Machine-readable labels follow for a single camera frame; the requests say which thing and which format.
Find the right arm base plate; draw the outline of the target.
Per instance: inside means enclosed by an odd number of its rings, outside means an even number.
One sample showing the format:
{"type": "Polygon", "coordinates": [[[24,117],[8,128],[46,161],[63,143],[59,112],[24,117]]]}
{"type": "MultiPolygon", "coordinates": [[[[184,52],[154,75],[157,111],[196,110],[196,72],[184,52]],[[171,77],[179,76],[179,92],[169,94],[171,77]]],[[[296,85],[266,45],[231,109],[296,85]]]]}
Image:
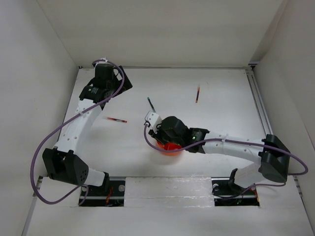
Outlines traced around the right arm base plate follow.
{"type": "Polygon", "coordinates": [[[237,185],[229,185],[228,178],[212,179],[212,195],[216,207],[259,207],[257,191],[253,188],[245,191],[237,185]]]}

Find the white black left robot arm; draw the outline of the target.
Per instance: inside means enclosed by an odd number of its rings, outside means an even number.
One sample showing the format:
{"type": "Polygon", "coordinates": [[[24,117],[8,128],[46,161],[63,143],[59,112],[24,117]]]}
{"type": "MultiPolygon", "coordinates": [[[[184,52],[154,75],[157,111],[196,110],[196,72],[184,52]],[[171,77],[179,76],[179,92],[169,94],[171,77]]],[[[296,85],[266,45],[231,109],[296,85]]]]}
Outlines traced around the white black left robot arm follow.
{"type": "Polygon", "coordinates": [[[99,194],[109,191],[109,174],[90,168],[82,159],[84,140],[92,124],[105,107],[104,99],[132,88],[124,69],[104,59],[93,63],[94,77],[83,88],[76,108],[78,118],[71,121],[52,149],[42,158],[48,177],[77,186],[89,185],[99,194]]]}

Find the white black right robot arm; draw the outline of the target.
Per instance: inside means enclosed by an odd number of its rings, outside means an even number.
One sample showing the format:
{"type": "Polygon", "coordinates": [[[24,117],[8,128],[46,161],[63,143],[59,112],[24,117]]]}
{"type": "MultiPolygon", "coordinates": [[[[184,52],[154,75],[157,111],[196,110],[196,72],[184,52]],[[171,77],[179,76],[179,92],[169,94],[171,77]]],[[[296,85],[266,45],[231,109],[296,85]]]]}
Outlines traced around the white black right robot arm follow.
{"type": "Polygon", "coordinates": [[[174,144],[174,152],[221,154],[250,161],[249,165],[232,170],[228,182],[223,185],[233,197],[263,186],[265,180],[270,181],[272,187],[282,187],[287,182],[290,152],[277,136],[268,134],[250,142],[207,129],[189,128],[175,116],[162,119],[151,112],[145,117],[144,125],[146,140],[151,137],[163,146],[174,144]]]}

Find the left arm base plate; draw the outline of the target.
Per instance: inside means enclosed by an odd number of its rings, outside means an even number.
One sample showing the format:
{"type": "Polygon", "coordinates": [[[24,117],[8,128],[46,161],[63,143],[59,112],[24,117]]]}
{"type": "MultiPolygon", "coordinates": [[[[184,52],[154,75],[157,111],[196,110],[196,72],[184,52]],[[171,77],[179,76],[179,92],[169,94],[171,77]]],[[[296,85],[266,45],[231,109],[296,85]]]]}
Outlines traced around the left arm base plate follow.
{"type": "Polygon", "coordinates": [[[108,190],[101,192],[96,186],[89,186],[88,194],[80,207],[123,207],[126,179],[113,177],[109,180],[108,190]]]}

